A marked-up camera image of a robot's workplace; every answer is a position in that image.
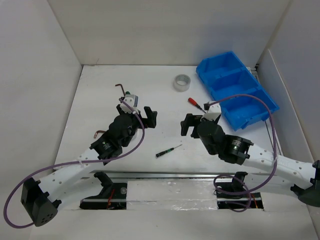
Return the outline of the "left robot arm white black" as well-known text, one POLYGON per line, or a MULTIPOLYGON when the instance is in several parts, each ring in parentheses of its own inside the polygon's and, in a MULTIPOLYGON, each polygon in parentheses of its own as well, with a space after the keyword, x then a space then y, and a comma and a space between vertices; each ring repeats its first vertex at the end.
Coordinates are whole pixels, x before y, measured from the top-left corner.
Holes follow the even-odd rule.
POLYGON ((145 131, 157 125, 157 111, 144 107, 143 118, 138 109, 124 103, 117 105, 119 115, 109 125, 108 130, 94 141, 77 160, 58 164, 57 171, 35 180, 29 176, 23 181, 21 203, 32 220, 41 227, 51 221, 70 198, 86 191, 84 184, 77 181, 97 170, 89 183, 95 185, 94 192, 100 198, 111 194, 112 181, 102 172, 111 161, 124 158, 123 149, 129 145, 138 129, 145 131))

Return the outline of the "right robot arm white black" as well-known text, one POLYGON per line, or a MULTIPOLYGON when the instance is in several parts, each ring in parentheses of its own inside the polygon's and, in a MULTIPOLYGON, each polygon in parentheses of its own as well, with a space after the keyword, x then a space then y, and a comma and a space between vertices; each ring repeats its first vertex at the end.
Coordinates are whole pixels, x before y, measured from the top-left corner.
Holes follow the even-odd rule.
POLYGON ((228 164, 256 168, 269 173, 259 174, 238 171, 227 186, 216 191, 229 199, 248 196, 251 192, 282 194, 297 198, 302 203, 320 206, 320 163, 302 162, 259 147, 240 136, 225 134, 218 120, 188 113, 180 123, 181 135, 190 127, 191 137, 200 139, 210 155, 218 156, 228 164))

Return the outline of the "small black green screwdriver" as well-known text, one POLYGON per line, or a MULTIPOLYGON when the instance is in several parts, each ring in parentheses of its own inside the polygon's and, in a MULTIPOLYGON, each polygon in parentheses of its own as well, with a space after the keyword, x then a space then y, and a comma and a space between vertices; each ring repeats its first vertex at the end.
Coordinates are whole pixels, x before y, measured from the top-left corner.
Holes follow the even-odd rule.
POLYGON ((175 147, 171 147, 171 148, 166 149, 166 150, 164 150, 164 151, 161 151, 161 152, 157 153, 157 154, 155 155, 155 157, 156 157, 156 158, 159 158, 159 157, 161 157, 161 156, 163 156, 163 155, 165 155, 165 154, 168 154, 168 153, 172 152, 173 150, 175 150, 176 148, 178 148, 178 147, 180 147, 180 146, 182 146, 182 144, 180 144, 180 145, 178 145, 178 146, 175 146, 175 147))

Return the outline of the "clear tape roll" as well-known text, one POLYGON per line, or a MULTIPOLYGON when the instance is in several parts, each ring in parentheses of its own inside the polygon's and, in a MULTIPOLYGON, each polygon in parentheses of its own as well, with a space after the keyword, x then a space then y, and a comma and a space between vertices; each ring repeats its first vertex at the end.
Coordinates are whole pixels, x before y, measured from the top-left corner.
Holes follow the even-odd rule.
POLYGON ((135 134, 133 135, 133 137, 132 137, 132 139, 131 139, 131 142, 134 142, 138 136, 139 136, 139 131, 137 130, 137 131, 135 132, 135 134))
POLYGON ((178 92, 185 92, 190 88, 191 78, 186 74, 179 74, 174 78, 173 86, 178 92))

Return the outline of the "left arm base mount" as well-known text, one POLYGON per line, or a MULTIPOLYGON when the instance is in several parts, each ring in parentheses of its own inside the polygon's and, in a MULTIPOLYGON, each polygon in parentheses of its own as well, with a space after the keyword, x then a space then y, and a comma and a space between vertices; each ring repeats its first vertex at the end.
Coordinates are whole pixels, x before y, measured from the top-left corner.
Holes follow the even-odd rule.
POLYGON ((128 184, 113 182, 106 173, 96 172, 93 175, 100 181, 102 189, 98 194, 80 201, 82 210, 125 210, 127 208, 128 184))

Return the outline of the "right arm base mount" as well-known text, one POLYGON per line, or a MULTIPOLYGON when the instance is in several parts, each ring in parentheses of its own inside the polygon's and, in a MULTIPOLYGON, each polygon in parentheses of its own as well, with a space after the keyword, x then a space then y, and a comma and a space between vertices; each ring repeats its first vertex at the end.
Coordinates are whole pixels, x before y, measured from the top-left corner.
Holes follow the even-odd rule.
POLYGON ((234 175, 220 174, 214 178, 213 194, 217 197, 219 210, 228 209, 240 213, 248 209, 264 208, 259 192, 238 194, 251 189, 249 184, 244 185, 248 175, 247 172, 238 171, 234 175))

